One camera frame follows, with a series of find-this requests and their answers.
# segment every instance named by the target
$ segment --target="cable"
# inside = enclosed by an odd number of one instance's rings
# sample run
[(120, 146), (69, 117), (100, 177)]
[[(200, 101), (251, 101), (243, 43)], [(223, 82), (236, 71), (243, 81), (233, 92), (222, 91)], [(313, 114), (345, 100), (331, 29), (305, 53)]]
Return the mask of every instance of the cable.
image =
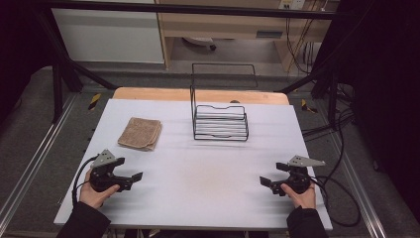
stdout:
[(96, 158), (97, 158), (98, 156), (96, 156), (96, 157), (92, 157), (92, 158), (90, 158), (89, 160), (87, 160), (81, 167), (80, 167), (80, 170), (77, 172), (77, 176), (76, 176), (76, 178), (75, 178), (75, 180), (74, 180), (74, 184), (73, 184), (73, 191), (71, 192), (71, 198), (72, 198), (72, 202), (73, 202), (73, 207), (77, 204), (77, 189), (80, 187), (80, 186), (82, 186), (82, 185), (84, 185), (85, 183), (87, 183), (88, 181), (85, 181), (85, 182), (83, 182), (82, 184), (80, 184), (80, 185), (77, 185), (77, 182), (78, 182), (78, 180), (79, 180), (79, 178), (80, 178), (80, 174), (81, 174), (81, 172), (84, 170), (84, 168), (86, 167), (86, 165), (87, 164), (89, 164), (90, 162), (93, 162), (93, 161), (95, 161), (96, 160)]
[(312, 66), (314, 63), (313, 56), (314, 56), (314, 43), (307, 42), (303, 49), (302, 60), (303, 60), (303, 63), (305, 63), (306, 65), (306, 71), (308, 72), (308, 75), (309, 75), (309, 65)]
[(317, 137), (315, 137), (315, 138), (311, 138), (311, 139), (309, 139), (309, 140), (305, 140), (305, 142), (306, 142), (306, 143), (307, 143), (307, 142), (311, 142), (311, 141), (314, 141), (314, 140), (319, 139), (319, 138), (321, 138), (321, 137), (325, 137), (325, 136), (331, 135), (331, 134), (333, 134), (333, 133), (336, 133), (336, 132), (335, 132), (335, 131), (334, 131), (334, 132), (328, 132), (328, 133), (322, 134), (321, 136), (317, 136)]
[[(344, 145), (345, 145), (345, 143), (344, 143), (344, 136), (343, 136), (343, 130), (342, 129), (351, 120), (353, 120), (353, 118), (354, 118), (354, 114), (353, 114), (351, 108), (347, 108), (346, 110), (344, 110), (340, 113), (339, 119), (337, 120), (338, 132), (340, 134), (340, 139), (341, 139), (341, 142), (342, 142), (341, 149), (340, 149), (339, 160), (334, 165), (333, 169), (330, 171), (330, 173), (327, 176), (318, 176), (318, 177), (315, 177), (315, 178), (311, 178), (311, 180), (313, 182), (315, 182), (321, 188), (321, 191), (324, 192), (323, 193), (323, 198), (324, 198), (324, 203), (326, 204), (327, 209), (329, 208), (329, 196), (328, 196), (327, 189), (326, 189), (326, 184), (327, 184), (328, 181), (332, 181), (337, 186), (339, 186), (351, 198), (353, 203), (356, 205), (358, 217), (357, 217), (355, 222), (352, 222), (352, 223), (340, 222), (330, 215), (330, 218), (333, 222), (335, 222), (338, 225), (344, 226), (344, 227), (354, 227), (354, 226), (358, 225), (360, 223), (361, 219), (362, 219), (361, 209), (360, 209), (360, 206), (359, 206), (358, 202), (356, 201), (355, 197), (342, 184), (340, 184), (337, 180), (332, 178), (332, 175), (337, 170), (338, 166), (340, 165), (340, 163), (343, 159), (343, 155), (344, 155)], [(319, 132), (327, 130), (327, 129), (331, 129), (330, 124), (327, 125), (327, 126), (322, 126), (322, 127), (319, 127), (319, 128), (310, 129), (310, 130), (302, 130), (302, 131), (306, 131), (306, 135), (310, 135), (311, 133), (319, 133)]]
[[(327, 177), (323, 177), (323, 176), (316, 177), (316, 179), (326, 179), (326, 178)], [(341, 183), (339, 183), (337, 180), (335, 180), (333, 178), (328, 178), (328, 180), (332, 181), (337, 186), (339, 186), (343, 190), (343, 192), (345, 192), (352, 199), (353, 203), (356, 206), (356, 210), (357, 210), (357, 213), (358, 213), (358, 217), (356, 218), (356, 221), (355, 222), (352, 222), (352, 223), (344, 223), (344, 222), (337, 221), (335, 218), (333, 218), (331, 216), (331, 214), (330, 214), (330, 219), (333, 222), (335, 222), (336, 224), (341, 225), (341, 226), (344, 226), (344, 227), (354, 227), (354, 226), (358, 225), (361, 222), (361, 220), (362, 220), (362, 213), (361, 213), (361, 207), (359, 206), (359, 204), (356, 201), (355, 197)], [(329, 200), (328, 199), (327, 199), (327, 202), (325, 202), (325, 206), (327, 207), (327, 210), (328, 210), (329, 209)]]
[[(313, 11), (314, 10), (314, 8), (315, 8), (315, 6), (316, 6), (316, 3), (317, 3), (317, 1), (318, 0), (315, 0), (314, 1), (314, 3), (312, 4), (312, 7), (311, 7), (311, 9), (310, 9), (310, 11)], [(309, 28), (310, 28), (310, 26), (311, 26), (311, 24), (312, 24), (312, 22), (314, 21), (314, 19), (311, 19), (311, 20), (306, 20), (306, 23), (305, 23), (305, 26), (303, 27), (303, 31), (302, 31), (302, 34), (300, 35), (300, 38), (299, 38), (299, 41), (297, 42), (297, 44), (296, 44), (296, 47), (293, 49), (292, 48), (292, 45), (291, 45), (291, 41), (290, 41), (290, 39), (289, 39), (289, 32), (290, 32), (290, 19), (289, 18), (286, 18), (286, 37), (287, 37), (287, 47), (288, 47), (288, 49), (289, 49), (289, 52), (290, 52), (290, 54), (292, 55), (292, 57), (293, 57), (293, 62), (294, 62), (294, 64), (296, 65), (296, 67), (298, 68), (298, 70), (300, 70), (300, 71), (302, 71), (302, 72), (305, 72), (305, 73), (307, 73), (307, 74), (309, 74), (310, 72), (309, 72), (309, 68), (308, 68), (308, 65), (307, 65), (307, 70), (304, 70), (301, 66), (300, 66), (300, 64), (299, 64), (299, 61), (297, 60), (297, 57), (296, 57), (296, 55), (295, 55), (295, 51), (297, 51), (298, 49), (299, 49), (299, 46), (300, 46), (300, 44), (301, 44), (301, 42), (303, 42), (304, 41), (304, 39), (305, 39), (305, 37), (306, 37), (306, 35), (307, 35), (307, 33), (308, 33), (308, 31), (309, 31)]]

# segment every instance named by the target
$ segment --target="folded towel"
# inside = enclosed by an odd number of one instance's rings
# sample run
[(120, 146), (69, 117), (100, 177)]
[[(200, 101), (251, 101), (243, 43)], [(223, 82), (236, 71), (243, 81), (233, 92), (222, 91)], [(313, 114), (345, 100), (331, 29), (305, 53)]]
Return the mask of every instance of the folded towel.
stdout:
[(142, 151), (152, 151), (157, 143), (160, 130), (161, 123), (158, 120), (132, 117), (118, 139), (118, 144)]

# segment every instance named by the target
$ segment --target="floor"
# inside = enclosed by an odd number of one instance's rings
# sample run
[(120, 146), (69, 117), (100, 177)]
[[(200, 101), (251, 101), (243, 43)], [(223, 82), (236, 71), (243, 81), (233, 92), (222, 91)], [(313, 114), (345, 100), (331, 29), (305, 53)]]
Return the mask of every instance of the floor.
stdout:
[[(284, 72), (275, 53), (273, 43), (268, 41), (216, 40), (217, 50), (191, 46), (182, 39), (175, 41), (172, 67), (158, 69), (141, 65), (130, 68), (97, 67), (98, 74), (107, 80), (125, 86), (144, 87), (183, 87), (189, 86), (192, 62), (240, 62), (252, 63), (259, 77), (258, 90), (273, 91), (281, 89), (298, 80), (305, 73), (296, 70)], [(8, 168), (0, 182), (0, 232), (3, 237), (54, 237), (59, 227), (53, 225), (59, 201), (66, 193), (75, 170), (89, 144), (89, 138), (100, 119), (107, 98), (112, 91), (98, 87), (88, 78), (81, 93), (67, 92), (67, 103), (72, 107), (60, 125), (51, 123), (53, 118), (53, 94), (51, 72), (40, 70), (22, 95), (16, 110), (0, 127), (1, 167)], [(325, 99), (312, 100), (312, 83), (288, 95), (295, 106), (301, 129), (325, 125)], [(101, 99), (93, 111), (88, 105), (97, 92)], [(302, 99), (310, 110), (302, 109)], [(344, 111), (347, 103), (339, 103), (338, 109)], [(57, 130), (55, 137), (45, 140), (49, 130)], [(333, 224), (329, 231), (331, 237), (420, 237), (420, 226), (413, 219), (392, 183), (383, 173), (373, 169), (372, 159), (361, 137), (357, 123), (350, 123), (343, 129), (345, 141), (345, 160), (336, 172), (335, 178), (368, 207), (362, 207), (364, 217), (355, 227)], [(305, 138), (310, 157), (323, 158), (327, 164), (335, 165), (339, 157), (341, 140), (337, 133), (311, 140)], [(46, 149), (39, 150), (40, 145)], [(325, 175), (332, 166), (316, 170)], [(356, 187), (349, 179), (356, 175)], [(17, 184), (25, 183), (21, 190)], [(351, 223), (358, 216), (355, 205), (345, 192), (335, 184), (328, 188), (330, 195), (330, 215), (343, 223)], [(271, 232), (270, 237), (283, 237), (284, 231)]]

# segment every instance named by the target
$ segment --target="black wire rack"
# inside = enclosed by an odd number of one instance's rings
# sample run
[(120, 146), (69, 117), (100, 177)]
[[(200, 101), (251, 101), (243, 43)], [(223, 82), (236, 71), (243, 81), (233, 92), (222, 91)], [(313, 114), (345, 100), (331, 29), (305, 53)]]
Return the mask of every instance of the black wire rack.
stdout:
[[(250, 74), (197, 73), (198, 66), (245, 67), (250, 70)], [(236, 63), (194, 63), (191, 78), (190, 97), (194, 140), (247, 141), (250, 131), (244, 106), (197, 105), (196, 92), (197, 88), (232, 89), (234, 88), (233, 84), (239, 84), (235, 86), (236, 88), (256, 88), (258, 82), (254, 66), (252, 64)], [(241, 83), (235, 83), (236, 79), (240, 80)]]

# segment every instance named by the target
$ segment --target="human hand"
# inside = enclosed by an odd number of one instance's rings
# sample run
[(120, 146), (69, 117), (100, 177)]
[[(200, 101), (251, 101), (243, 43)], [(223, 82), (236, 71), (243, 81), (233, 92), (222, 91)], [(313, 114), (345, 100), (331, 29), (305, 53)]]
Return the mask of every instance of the human hand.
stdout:
[(91, 172), (92, 170), (89, 170), (86, 173), (84, 180), (87, 182), (81, 187), (79, 200), (95, 209), (98, 209), (108, 197), (120, 189), (120, 186), (115, 184), (102, 192), (97, 192), (92, 188), (89, 182)]
[(295, 208), (298, 206), (302, 206), (302, 208), (316, 208), (315, 184), (313, 182), (302, 194), (296, 193), (286, 183), (281, 185), (281, 189), (291, 198)]

